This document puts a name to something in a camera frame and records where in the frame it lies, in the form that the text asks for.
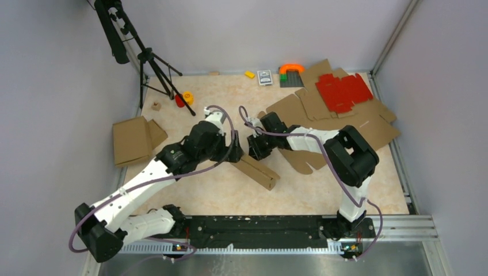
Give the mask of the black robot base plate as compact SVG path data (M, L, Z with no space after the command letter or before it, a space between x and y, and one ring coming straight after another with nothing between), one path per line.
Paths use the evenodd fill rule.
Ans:
M371 218L352 226L336 216L192 216L177 222L169 233L157 238L188 242L199 251L233 246L239 250L301 250L328 248L345 242L361 252L362 242L374 238Z

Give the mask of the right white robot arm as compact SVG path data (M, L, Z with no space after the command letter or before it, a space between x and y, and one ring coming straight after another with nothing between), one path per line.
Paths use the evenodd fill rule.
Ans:
M379 163L376 151L359 131L352 125L333 131L286 126L275 112L251 118L243 106L239 114L253 131L247 138L252 158L262 160L275 148L322 156L342 189L336 238L354 236L365 219L368 186Z

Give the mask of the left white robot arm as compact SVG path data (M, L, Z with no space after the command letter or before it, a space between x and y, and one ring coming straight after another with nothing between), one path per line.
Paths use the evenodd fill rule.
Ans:
M204 161L213 161L212 168L223 162L236 163L243 155L238 131L232 128L231 142L226 144L218 121L200 121L181 141L168 144L132 180L101 201L82 203L74 210L75 229L86 250L98 263L113 258L124 245L158 234L179 237L184 232L182 213L174 205L155 212L133 216L155 193L181 178L202 174Z

